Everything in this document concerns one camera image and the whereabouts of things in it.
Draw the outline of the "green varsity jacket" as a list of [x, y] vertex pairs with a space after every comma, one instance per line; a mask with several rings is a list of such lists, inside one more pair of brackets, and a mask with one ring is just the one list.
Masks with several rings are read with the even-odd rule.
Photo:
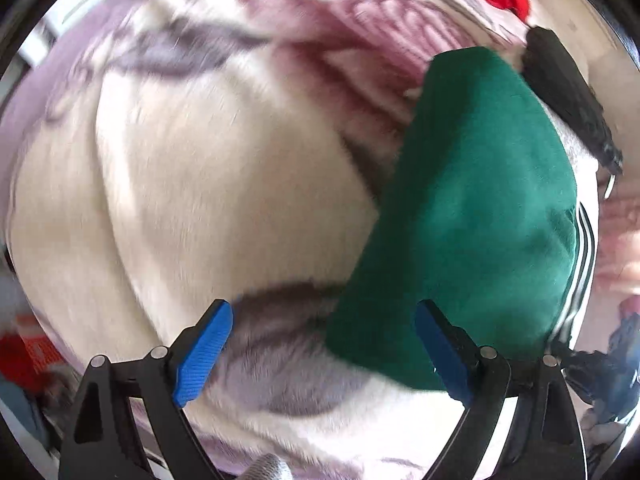
[[330, 317], [328, 349], [437, 390], [413, 322], [431, 300], [477, 344], [538, 358], [573, 277], [577, 207], [570, 159], [523, 78], [485, 48], [437, 55], [378, 221]]

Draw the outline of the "black bag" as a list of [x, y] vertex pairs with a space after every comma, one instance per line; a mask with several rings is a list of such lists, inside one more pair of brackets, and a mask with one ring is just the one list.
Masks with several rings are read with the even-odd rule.
[[639, 402], [639, 315], [631, 313], [608, 338], [608, 351], [574, 351], [556, 337], [552, 354], [567, 385], [589, 404], [599, 424], [620, 422]]

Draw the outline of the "floral fleece blanket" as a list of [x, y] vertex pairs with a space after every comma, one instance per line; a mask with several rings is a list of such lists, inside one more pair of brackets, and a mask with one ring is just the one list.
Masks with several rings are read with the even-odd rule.
[[[297, 479], [421, 477], [462, 405], [334, 356], [326, 331], [434, 58], [485, 48], [522, 77], [538, 26], [586, 68], [570, 30], [588, 21], [582, 2], [528, 1], [525, 22], [486, 0], [95, 6], [1, 122], [4, 239], [55, 348], [76, 372], [98, 354], [140, 359], [227, 300], [232, 332], [186, 404], [216, 467], [242, 474], [272, 454]], [[598, 164], [536, 98], [578, 198], [578, 256], [547, 349], [582, 328]]]

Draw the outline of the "black garment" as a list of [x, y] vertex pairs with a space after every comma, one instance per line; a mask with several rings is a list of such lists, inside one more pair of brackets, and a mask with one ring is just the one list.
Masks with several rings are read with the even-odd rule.
[[528, 30], [522, 76], [603, 168], [614, 177], [623, 174], [623, 153], [613, 141], [603, 107], [555, 32], [538, 26]]

